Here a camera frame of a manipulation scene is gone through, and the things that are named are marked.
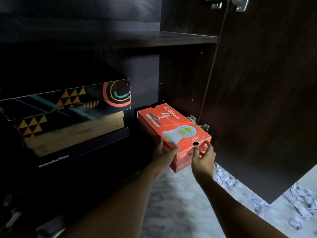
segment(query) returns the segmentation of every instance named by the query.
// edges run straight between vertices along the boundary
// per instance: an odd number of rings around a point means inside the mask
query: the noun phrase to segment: white marble floor
[[[298,185],[317,193],[316,180],[317,165],[299,180]],[[236,181],[234,187],[225,183],[222,184],[222,187],[236,200],[267,220],[285,235],[290,238],[317,237],[317,216],[313,216],[309,220],[302,219],[299,212],[283,195],[268,205],[245,185],[235,179],[234,181]],[[300,219],[302,229],[293,228],[288,222],[290,218]],[[192,174],[190,166],[177,174],[168,169],[153,185],[141,238],[161,237],[225,237],[207,197]]]

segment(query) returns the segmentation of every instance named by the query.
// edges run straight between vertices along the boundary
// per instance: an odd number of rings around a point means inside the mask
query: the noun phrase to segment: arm
[[[287,238],[282,232],[236,201],[213,180],[216,153],[212,145],[208,141],[206,143],[208,149],[205,154],[199,151],[198,146],[194,147],[192,171],[208,197],[226,237]]]
[[[168,168],[179,150],[163,154],[163,140],[153,153],[152,162],[124,188],[117,191],[95,210],[67,228],[63,238],[137,238],[152,184]]]

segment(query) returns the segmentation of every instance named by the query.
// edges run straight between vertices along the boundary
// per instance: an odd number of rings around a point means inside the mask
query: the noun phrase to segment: orange triangle
[[[68,98],[68,100],[64,103],[64,105],[69,105],[72,104],[72,101],[70,100],[70,98]]]
[[[76,91],[76,89],[74,89],[74,91],[72,92],[72,94],[70,96],[73,97],[73,96],[77,96],[77,95],[78,95],[77,91]]]
[[[85,88],[82,88],[78,95],[86,94]]]
[[[24,132],[23,135],[29,135],[29,134],[31,134],[31,133],[32,133],[32,130],[28,127],[28,128],[25,130],[25,132]]]
[[[69,98],[68,91],[65,90],[63,96],[61,98]]]
[[[59,107],[63,107],[63,103],[61,100],[58,101],[58,103],[56,104],[56,107],[59,108]]]
[[[41,126],[38,124],[37,127],[34,129],[34,133],[42,131]]]
[[[80,103],[79,97],[77,96],[73,103]]]
[[[26,124],[26,122],[23,120],[22,123],[20,124],[20,126],[18,128],[26,128],[28,125]]]
[[[36,124],[37,124],[37,120],[33,118],[29,126],[36,125]]]
[[[43,117],[41,118],[39,123],[45,123],[45,122],[47,122],[47,119],[46,119],[45,115],[43,115]]]

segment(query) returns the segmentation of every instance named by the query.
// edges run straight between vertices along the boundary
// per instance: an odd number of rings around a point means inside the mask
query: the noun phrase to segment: dark wooden shelf
[[[216,36],[203,36],[164,31],[22,31],[1,36],[0,43],[50,43],[70,47],[160,47],[187,44],[216,43]]]

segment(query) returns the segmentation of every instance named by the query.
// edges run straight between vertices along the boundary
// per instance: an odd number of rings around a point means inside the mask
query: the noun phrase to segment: orange shoe box
[[[138,111],[138,120],[154,140],[158,136],[163,138],[164,152],[180,147],[170,165],[175,173],[192,163],[193,143],[197,142],[202,149],[204,141],[211,140],[209,134],[166,103]]]

